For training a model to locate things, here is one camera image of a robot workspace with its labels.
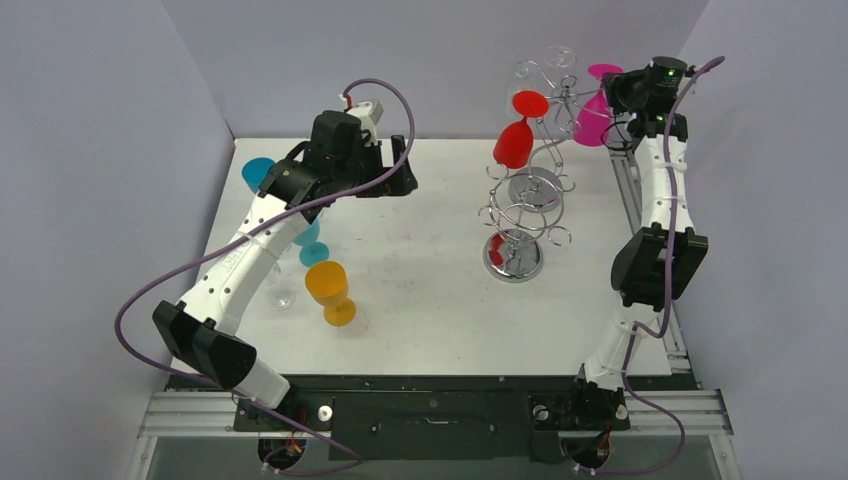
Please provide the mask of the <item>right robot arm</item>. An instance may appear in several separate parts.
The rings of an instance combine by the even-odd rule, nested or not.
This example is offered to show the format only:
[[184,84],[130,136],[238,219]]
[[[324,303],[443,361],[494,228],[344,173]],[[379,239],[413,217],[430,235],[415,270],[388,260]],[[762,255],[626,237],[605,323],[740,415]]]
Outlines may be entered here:
[[689,213],[688,123],[677,111],[699,73],[677,58],[656,56],[641,69],[602,76],[612,114],[626,119],[625,152],[635,163],[640,226],[613,260],[616,307],[563,402],[566,418],[578,427],[626,421],[624,381],[635,353],[642,340],[665,335],[672,302],[708,252],[708,239],[697,233]]

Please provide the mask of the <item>blue wine glass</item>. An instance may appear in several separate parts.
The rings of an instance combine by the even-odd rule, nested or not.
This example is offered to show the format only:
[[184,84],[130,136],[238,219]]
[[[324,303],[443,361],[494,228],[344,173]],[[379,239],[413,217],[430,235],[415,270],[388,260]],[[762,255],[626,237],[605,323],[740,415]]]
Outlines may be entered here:
[[293,241],[295,245],[300,247],[300,263],[307,268],[329,259],[329,247],[319,240],[320,233],[320,221],[316,219]]
[[253,195],[259,192],[262,182],[274,165],[275,161],[268,157],[256,157],[244,164],[241,177]]

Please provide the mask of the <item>pink wine glass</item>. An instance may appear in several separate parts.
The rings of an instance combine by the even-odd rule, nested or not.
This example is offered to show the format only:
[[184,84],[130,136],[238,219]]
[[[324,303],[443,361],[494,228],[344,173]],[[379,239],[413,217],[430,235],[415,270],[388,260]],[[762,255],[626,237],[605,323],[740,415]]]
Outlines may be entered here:
[[597,63],[590,65],[587,72],[599,82],[599,88],[581,107],[573,140],[585,147],[601,147],[608,138],[607,129],[613,123],[603,78],[607,73],[622,73],[623,69],[614,64]]

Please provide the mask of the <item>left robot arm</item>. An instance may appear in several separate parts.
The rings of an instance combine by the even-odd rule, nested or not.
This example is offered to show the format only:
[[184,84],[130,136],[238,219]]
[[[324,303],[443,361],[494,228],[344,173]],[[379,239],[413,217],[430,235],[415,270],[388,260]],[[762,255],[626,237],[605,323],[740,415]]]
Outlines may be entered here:
[[259,416],[272,429],[291,427],[298,402],[291,385],[259,360],[257,350],[236,332],[242,316],[279,257],[316,220],[321,209],[306,203],[363,186],[365,198],[405,196],[417,183],[410,168],[388,179],[376,125],[375,100],[345,111],[319,114],[308,140],[275,162],[233,235],[234,249],[218,258],[176,302],[161,302],[153,322],[178,360],[226,390],[260,404]]

